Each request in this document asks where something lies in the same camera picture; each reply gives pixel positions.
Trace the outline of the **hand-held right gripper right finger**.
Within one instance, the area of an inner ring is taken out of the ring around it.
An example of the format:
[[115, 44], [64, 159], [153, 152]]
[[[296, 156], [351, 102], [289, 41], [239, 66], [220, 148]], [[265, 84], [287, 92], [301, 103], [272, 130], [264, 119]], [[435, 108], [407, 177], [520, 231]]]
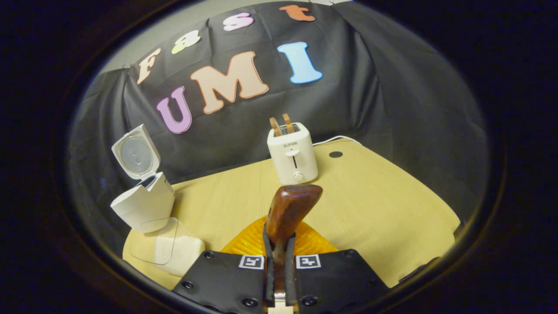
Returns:
[[304, 222], [294, 234], [291, 262], [286, 304], [298, 314], [345, 314], [388, 292], [360, 252], [337, 249]]

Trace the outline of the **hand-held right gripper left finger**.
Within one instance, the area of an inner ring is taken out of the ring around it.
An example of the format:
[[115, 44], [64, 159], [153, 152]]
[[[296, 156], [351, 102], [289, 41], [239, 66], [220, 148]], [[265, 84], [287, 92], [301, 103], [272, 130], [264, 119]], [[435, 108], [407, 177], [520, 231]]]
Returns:
[[224, 314], [263, 314], [274, 308], [265, 221], [255, 220], [219, 252], [204, 250], [173, 292]]

